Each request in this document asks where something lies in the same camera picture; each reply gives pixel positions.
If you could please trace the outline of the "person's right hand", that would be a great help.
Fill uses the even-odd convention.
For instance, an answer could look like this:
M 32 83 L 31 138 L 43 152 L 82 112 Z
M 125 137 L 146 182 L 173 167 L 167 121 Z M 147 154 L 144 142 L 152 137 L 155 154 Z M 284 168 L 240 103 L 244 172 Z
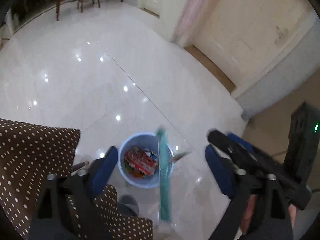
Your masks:
M 255 194 L 251 195 L 249 200 L 247 201 L 247 209 L 244 213 L 244 216 L 242 218 L 242 222 L 240 224 L 240 229 L 244 235 L 246 234 L 246 232 L 249 228 L 251 219 L 253 217 L 253 211 L 255 210 L 255 202 L 256 201 L 257 201 L 257 195 L 255 195 Z M 288 207 L 288 212 L 289 212 L 290 219 L 291 219 L 291 225 L 294 228 L 295 218 L 296 218 L 296 214 L 297 214 L 297 208 L 293 204 L 291 204 Z

